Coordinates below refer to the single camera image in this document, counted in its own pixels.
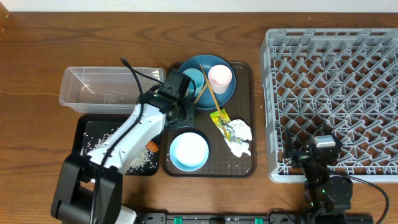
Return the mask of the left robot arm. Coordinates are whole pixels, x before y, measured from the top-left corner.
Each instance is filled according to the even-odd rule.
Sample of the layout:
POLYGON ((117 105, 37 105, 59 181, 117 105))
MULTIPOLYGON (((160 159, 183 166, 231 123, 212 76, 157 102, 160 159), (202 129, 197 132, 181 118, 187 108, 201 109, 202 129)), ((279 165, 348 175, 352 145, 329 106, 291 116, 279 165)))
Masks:
POLYGON ((133 160, 167 126, 189 122, 193 103, 185 97, 192 79, 171 70, 165 82, 141 92, 130 117, 102 145, 63 162, 50 214, 63 223, 134 223, 122 205, 124 175, 133 160))

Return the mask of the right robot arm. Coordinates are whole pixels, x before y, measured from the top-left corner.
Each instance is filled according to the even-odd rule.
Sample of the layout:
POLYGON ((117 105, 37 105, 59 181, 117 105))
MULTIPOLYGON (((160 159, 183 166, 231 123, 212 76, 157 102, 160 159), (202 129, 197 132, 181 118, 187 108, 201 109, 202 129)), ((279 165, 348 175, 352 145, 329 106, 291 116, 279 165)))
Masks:
POLYGON ((284 157, 291 159, 293 168, 303 169, 305 175, 306 201, 311 209, 295 218, 295 223, 347 224, 346 211, 351 208, 353 182, 341 175, 331 175, 328 166, 334 163, 343 144, 328 126, 323 135, 314 137, 305 144, 304 151, 296 151, 288 129, 284 157))

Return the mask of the light blue bowl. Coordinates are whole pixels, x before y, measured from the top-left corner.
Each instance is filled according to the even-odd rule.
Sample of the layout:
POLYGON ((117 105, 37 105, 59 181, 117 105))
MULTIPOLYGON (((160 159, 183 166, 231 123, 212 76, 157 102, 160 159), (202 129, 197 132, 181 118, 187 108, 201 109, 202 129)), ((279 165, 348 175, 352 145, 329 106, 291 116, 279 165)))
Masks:
POLYGON ((209 153, 205 138, 193 132, 178 135, 169 148, 172 164, 184 172, 193 172, 202 168, 208 160, 209 153))

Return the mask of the white tissue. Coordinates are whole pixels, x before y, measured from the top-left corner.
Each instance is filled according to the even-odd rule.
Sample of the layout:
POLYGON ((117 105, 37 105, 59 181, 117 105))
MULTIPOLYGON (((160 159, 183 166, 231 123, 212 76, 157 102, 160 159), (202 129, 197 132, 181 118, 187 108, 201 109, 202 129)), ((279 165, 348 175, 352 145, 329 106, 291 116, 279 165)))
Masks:
POLYGON ((252 140, 251 128, 241 119, 228 122, 225 126, 227 135, 224 137, 231 152, 236 157, 243 154, 251 156, 249 142, 252 140))

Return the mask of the orange carrot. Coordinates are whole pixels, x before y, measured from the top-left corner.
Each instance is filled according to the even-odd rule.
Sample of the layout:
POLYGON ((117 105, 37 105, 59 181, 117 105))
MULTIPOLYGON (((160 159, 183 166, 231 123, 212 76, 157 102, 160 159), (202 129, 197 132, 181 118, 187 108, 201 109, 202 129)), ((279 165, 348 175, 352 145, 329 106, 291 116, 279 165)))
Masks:
POLYGON ((153 152, 153 153, 156 153, 157 151, 159 151, 159 146, 158 146, 158 144, 157 144, 156 142, 154 142, 154 141, 149 141, 149 142, 146 144, 146 148, 147 148, 148 150, 150 150, 151 152, 153 152))

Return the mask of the pile of white rice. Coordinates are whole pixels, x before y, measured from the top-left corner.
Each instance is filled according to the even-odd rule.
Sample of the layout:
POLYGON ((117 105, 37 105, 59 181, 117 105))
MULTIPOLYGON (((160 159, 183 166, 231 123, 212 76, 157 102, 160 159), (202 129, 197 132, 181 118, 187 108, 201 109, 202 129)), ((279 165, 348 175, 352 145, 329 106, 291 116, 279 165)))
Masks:
MULTIPOLYGON (((81 156, 85 156, 88 152, 97 148, 110 138, 113 131, 115 131, 115 129, 103 134, 89 134, 88 131, 84 132, 81 149, 78 150, 78 153, 81 156)), ((126 175, 152 175, 156 172, 158 167, 155 156, 156 153, 152 152, 146 146, 128 167, 126 175)))

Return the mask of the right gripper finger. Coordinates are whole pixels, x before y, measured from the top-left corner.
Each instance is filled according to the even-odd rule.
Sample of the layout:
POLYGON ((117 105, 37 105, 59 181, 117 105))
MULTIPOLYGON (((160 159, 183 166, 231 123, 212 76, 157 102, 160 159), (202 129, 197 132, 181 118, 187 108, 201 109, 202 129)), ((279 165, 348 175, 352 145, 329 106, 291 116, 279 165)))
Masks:
POLYGON ((333 130, 327 125, 324 124, 322 126, 322 131, 324 137, 327 138, 327 146, 342 146, 342 142, 336 137, 336 135, 333 133, 333 130))
POLYGON ((295 155, 295 150, 292 142, 292 135, 288 128, 285 129, 285 136, 286 139, 285 139, 283 157, 293 157, 295 155))

